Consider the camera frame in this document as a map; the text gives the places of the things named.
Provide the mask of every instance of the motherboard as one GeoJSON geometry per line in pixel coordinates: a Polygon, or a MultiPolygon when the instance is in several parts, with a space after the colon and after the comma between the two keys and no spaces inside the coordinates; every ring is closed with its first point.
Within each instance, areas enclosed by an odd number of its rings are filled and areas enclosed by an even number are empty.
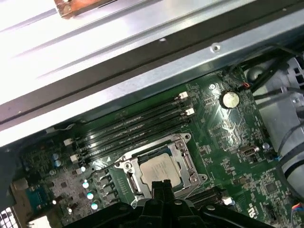
{"type": "Polygon", "coordinates": [[[136,207],[152,181],[171,180],[175,197],[198,209],[217,203],[292,227],[290,192],[249,86],[240,69],[223,69],[26,148],[32,215],[55,211],[50,226],[63,227],[117,202],[136,207]]]}

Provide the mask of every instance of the green circuit board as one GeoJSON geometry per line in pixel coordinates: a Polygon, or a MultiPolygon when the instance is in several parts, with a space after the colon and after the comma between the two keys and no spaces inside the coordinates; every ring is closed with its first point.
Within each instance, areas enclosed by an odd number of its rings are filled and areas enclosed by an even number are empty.
{"type": "MultiPolygon", "coordinates": [[[[222,92],[238,87],[242,81],[245,82],[246,78],[240,69],[235,70],[230,75],[227,75],[225,70],[220,70],[92,122],[80,126],[76,125],[69,133],[53,138],[51,140],[52,146],[45,153],[45,156],[51,156],[55,152],[61,154],[62,165],[55,168],[57,170],[55,175],[50,175],[50,170],[54,170],[53,161],[46,165],[47,158],[39,159],[37,157],[37,153],[41,152],[41,149],[26,153],[24,159],[28,163],[31,163],[31,161],[34,163],[33,161],[35,161],[36,164],[39,164],[39,172],[42,173],[41,176],[43,177],[40,180],[42,185],[53,179],[56,179],[53,181],[55,185],[56,183],[58,185],[62,184],[65,179],[70,179],[69,182],[65,182],[70,185],[68,188],[65,186],[61,189],[59,186],[55,187],[55,190],[47,191],[49,191],[50,198],[52,195],[58,195],[61,192],[65,192],[66,195],[77,195],[74,200],[77,200],[78,204],[81,201],[81,208],[78,208],[78,210],[82,210],[82,212],[79,212],[73,218],[71,218],[71,215],[63,213],[65,219],[63,224],[66,225],[78,220],[94,212],[90,209],[92,202],[80,197],[81,192],[84,191],[81,183],[95,170],[110,165],[119,159],[130,149],[130,146],[127,149],[117,149],[105,156],[97,157],[90,162],[89,169],[87,168],[81,175],[73,177],[71,172],[76,168],[69,163],[68,158],[75,154],[75,151],[67,150],[65,145],[62,144],[63,139],[71,138],[76,141],[81,137],[88,137],[88,135],[95,138],[96,135],[91,133],[92,130],[102,129],[103,126],[107,128],[114,123],[123,122],[129,116],[134,116],[143,110],[162,104],[162,102],[186,91],[189,97],[185,105],[193,106],[195,114],[177,127],[167,127],[173,126],[172,123],[167,126],[160,126],[160,128],[157,128],[156,134],[145,138],[144,143],[152,142],[173,133],[190,133],[192,138],[187,143],[187,147],[196,170],[199,174],[205,174],[208,177],[207,181],[195,189],[192,194],[218,186],[225,189],[227,194],[233,198],[235,201],[234,210],[275,227],[292,227],[290,222],[292,205],[288,200],[289,191],[282,186],[276,177],[275,166],[277,160],[269,156],[274,153],[273,147],[252,93],[250,90],[240,91],[238,93],[240,102],[236,108],[226,109],[220,105],[219,98],[222,92]],[[250,156],[241,153],[240,148],[247,145],[254,145],[257,148],[256,153],[250,156]]],[[[133,143],[132,147],[136,148],[138,145],[133,143]]],[[[117,191],[116,197],[122,202],[131,204],[134,200],[134,194],[129,187],[125,174],[114,167],[110,168],[108,172],[117,191]]],[[[90,188],[98,189],[98,186],[93,183],[90,188]]],[[[102,208],[106,207],[104,197],[101,197],[101,199],[102,208]]]]}

